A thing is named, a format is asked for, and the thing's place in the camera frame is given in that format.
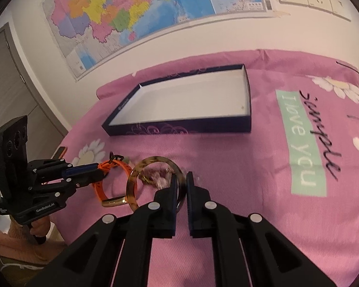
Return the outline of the orange knit sleeve forearm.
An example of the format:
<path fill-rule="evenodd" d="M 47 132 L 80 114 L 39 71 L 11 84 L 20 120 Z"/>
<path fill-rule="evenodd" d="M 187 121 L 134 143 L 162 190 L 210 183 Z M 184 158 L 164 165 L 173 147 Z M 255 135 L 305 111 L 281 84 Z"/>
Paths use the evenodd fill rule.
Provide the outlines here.
<path fill-rule="evenodd" d="M 46 265 L 57 257 L 67 245 L 64 241 L 47 239 L 44 244 L 35 244 L 34 237 L 12 238 L 0 231 L 0 257 L 35 265 Z"/>

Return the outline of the person's left hand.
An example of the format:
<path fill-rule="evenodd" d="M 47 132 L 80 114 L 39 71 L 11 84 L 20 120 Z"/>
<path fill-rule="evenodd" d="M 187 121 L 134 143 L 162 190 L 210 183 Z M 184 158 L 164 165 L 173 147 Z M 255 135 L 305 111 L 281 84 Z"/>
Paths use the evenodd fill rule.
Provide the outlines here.
<path fill-rule="evenodd" d="M 31 226 L 22 226 L 18 224 L 12 216 L 10 216 L 10 226 L 7 234 L 12 238 L 27 238 L 27 237 L 45 237 L 50 230 L 50 218 L 48 216 L 39 220 L 33 221 Z"/>

